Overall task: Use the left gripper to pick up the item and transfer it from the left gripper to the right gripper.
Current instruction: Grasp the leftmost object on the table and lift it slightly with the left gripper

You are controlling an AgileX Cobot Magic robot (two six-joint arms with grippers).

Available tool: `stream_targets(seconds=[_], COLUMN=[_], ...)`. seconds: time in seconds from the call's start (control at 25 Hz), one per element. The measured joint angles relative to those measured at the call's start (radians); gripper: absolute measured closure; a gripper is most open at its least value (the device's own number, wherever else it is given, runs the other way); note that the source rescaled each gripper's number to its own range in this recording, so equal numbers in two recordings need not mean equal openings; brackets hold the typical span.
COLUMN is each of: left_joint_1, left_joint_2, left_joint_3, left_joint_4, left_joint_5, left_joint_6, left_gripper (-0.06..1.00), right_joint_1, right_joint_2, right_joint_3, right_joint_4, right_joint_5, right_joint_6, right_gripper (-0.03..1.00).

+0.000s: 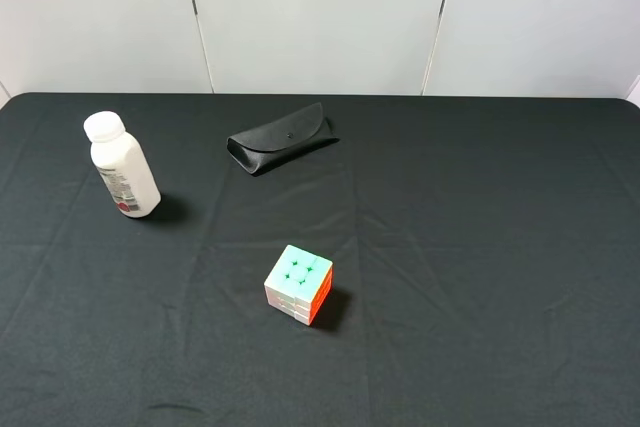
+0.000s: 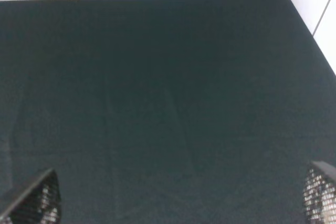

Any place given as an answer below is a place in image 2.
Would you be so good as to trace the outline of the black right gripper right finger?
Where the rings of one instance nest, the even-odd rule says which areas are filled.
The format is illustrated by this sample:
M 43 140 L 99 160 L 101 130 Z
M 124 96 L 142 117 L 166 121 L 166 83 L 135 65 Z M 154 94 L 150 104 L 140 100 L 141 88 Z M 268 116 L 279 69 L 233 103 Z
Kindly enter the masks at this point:
M 335 167 L 312 161 L 303 188 L 306 223 L 335 223 Z

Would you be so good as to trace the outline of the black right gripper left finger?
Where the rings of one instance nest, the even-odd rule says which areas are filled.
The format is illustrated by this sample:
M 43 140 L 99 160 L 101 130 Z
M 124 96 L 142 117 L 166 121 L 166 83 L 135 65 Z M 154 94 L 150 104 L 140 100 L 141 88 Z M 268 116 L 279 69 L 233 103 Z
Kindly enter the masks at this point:
M 60 223 L 59 180 L 43 169 L 1 196 L 1 223 Z

